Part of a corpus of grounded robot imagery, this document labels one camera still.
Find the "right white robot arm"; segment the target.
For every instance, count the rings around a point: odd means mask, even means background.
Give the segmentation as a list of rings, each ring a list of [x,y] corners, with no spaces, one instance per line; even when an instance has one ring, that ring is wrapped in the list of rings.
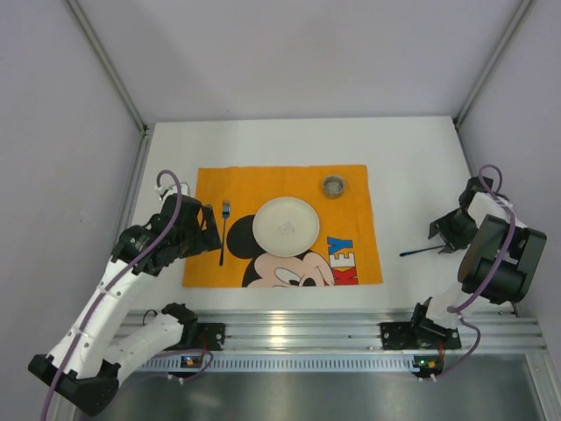
[[[429,237],[444,242],[442,253],[465,255],[457,280],[414,308],[410,326],[420,347],[448,341],[478,299],[519,303],[528,293],[547,237],[522,223],[493,183],[485,176],[469,179],[457,209],[429,225]]]

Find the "orange Mickey placemat cloth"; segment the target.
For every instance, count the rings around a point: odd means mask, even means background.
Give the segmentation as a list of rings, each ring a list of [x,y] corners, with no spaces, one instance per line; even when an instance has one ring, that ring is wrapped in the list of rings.
[[[324,196],[322,181],[328,175],[345,178],[342,197]],[[224,199],[230,201],[231,215],[224,264],[219,266],[221,248],[188,259],[182,281],[186,288],[343,287],[383,282],[364,165],[202,168],[195,196],[214,207],[221,233]],[[259,208],[283,196],[310,204],[320,221],[315,244],[288,258],[266,253],[252,233]]]

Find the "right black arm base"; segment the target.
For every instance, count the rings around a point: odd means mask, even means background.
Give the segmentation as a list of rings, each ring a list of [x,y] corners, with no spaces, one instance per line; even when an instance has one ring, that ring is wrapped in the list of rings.
[[[411,322],[386,322],[380,324],[382,348],[401,350],[459,350],[462,348],[457,330],[441,327],[413,326]]]

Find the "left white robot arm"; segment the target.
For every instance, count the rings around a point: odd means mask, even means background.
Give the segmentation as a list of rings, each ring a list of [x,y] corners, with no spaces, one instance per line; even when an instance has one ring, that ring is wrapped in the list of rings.
[[[114,337],[141,293],[177,260],[222,246],[211,206],[190,196],[166,196],[161,211],[144,225],[125,229],[102,280],[64,338],[36,354],[30,373],[84,414],[95,417],[120,386],[152,357],[203,347],[198,316],[182,303],[169,303],[147,325],[119,342]]]

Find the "blue spoon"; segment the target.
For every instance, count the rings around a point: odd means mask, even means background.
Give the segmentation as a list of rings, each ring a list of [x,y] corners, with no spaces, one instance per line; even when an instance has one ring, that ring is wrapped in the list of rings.
[[[408,257],[408,256],[411,256],[411,255],[415,255],[415,254],[419,254],[419,253],[425,253],[425,252],[432,251],[432,250],[440,250],[442,248],[444,248],[444,245],[425,247],[425,248],[421,248],[421,249],[416,249],[416,250],[411,250],[411,251],[399,253],[399,257]]]

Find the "blue fork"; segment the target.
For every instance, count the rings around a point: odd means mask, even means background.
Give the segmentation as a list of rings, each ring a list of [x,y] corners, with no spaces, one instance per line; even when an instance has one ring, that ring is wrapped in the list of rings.
[[[230,201],[227,199],[223,200],[222,206],[222,219],[223,219],[223,230],[222,230],[222,245],[219,257],[219,266],[221,267],[224,264],[224,249],[226,245],[226,228],[227,228],[227,220],[231,215],[231,204]]]

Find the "white round plate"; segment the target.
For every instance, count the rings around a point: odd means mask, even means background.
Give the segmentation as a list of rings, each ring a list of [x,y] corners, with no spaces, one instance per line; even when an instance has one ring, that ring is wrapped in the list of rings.
[[[319,217],[307,202],[291,196],[262,205],[254,216],[252,233],[266,252],[281,258],[308,251],[320,232]]]

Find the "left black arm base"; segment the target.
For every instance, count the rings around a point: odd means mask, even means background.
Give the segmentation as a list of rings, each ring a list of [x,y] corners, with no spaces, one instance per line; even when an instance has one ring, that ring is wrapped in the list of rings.
[[[222,351],[226,337],[225,328],[223,323],[199,323],[192,347],[211,352]]]

